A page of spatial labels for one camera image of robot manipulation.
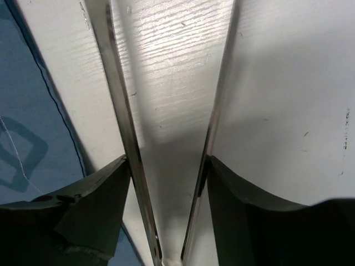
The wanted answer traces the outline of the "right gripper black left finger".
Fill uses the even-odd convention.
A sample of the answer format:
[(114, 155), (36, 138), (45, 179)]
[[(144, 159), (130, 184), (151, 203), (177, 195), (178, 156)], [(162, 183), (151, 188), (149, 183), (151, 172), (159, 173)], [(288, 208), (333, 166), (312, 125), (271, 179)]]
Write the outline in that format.
[(2, 265), (107, 265), (115, 254), (128, 159), (31, 201), (1, 205)]

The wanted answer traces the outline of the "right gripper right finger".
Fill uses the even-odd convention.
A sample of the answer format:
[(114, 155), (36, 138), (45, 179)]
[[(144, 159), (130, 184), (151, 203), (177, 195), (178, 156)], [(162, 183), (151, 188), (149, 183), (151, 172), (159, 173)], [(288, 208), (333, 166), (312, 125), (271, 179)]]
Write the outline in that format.
[(306, 206), (209, 159), (207, 188), (220, 265), (353, 265), (354, 199)]

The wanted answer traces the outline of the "metal tongs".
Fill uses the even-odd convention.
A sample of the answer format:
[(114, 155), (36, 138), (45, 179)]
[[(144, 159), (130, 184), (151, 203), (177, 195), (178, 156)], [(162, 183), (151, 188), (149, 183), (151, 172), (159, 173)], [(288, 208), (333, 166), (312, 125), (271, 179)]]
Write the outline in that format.
[[(93, 28), (96, 43), (98, 45), (100, 57), (102, 59), (105, 77), (108, 83), (110, 97), (113, 103), (124, 150), (128, 157), (150, 253), (154, 265), (162, 265), (163, 253), (161, 251), (158, 231), (153, 215), (153, 208), (150, 201), (148, 184), (138, 146), (138, 139), (133, 122), (133, 115), (128, 99), (126, 84), (124, 81), (120, 56), (116, 47), (111, 3), (110, 1), (85, 1), (85, 6), (87, 8), (87, 14)], [(231, 73), (232, 56), (235, 49), (240, 13), (241, 1), (234, 1), (221, 60), (214, 103), (206, 132), (194, 196), (192, 198), (189, 220), (182, 245), (180, 255), (181, 265), (187, 265), (187, 260), (190, 255), (195, 236), (195, 225), (197, 223), (197, 216), (200, 209), (200, 203), (202, 201), (202, 195), (205, 190), (207, 174), (210, 169), (213, 146), (227, 91), (227, 83)]]

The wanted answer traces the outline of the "blue letter-print placemat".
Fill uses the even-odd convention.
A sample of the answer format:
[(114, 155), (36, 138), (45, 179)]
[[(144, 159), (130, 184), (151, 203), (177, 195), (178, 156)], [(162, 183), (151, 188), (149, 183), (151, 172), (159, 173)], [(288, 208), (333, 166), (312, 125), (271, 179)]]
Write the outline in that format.
[[(1, 205), (89, 176), (75, 132), (14, 1), (1, 2)], [(123, 223), (107, 265), (141, 265)]]

